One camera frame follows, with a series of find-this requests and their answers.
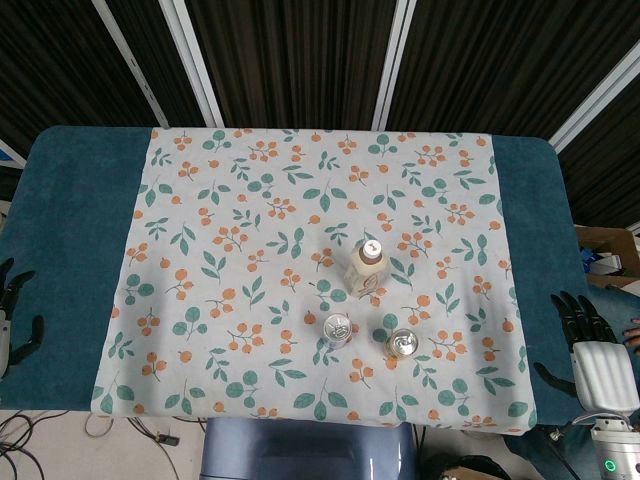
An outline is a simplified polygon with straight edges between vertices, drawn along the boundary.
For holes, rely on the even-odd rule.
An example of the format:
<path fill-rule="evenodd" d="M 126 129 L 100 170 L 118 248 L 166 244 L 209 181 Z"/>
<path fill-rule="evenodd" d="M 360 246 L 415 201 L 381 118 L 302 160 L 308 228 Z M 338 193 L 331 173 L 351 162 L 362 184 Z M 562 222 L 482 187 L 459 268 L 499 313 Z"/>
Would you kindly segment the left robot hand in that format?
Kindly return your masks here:
<path fill-rule="evenodd" d="M 45 333 L 44 317 L 36 315 L 32 319 L 31 335 L 26 342 L 16 348 L 12 346 L 12 325 L 20 292 L 35 276 L 35 271 L 30 270 L 7 280 L 13 265 L 12 257 L 1 263 L 1 379 L 8 375 L 11 367 L 17 366 L 40 349 Z"/>

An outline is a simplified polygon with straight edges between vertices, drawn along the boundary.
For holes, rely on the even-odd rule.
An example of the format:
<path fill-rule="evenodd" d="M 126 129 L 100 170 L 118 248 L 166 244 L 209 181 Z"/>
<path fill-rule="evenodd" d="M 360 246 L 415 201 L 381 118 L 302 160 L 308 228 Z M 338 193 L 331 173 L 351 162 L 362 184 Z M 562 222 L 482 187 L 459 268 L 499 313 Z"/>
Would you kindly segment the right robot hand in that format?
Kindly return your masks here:
<path fill-rule="evenodd" d="M 629 416 L 639 409 L 639 393 L 630 356 L 609 323 L 585 296 L 552 294 L 561 322 L 574 379 L 553 375 L 534 364 L 543 381 L 579 401 L 588 413 Z"/>

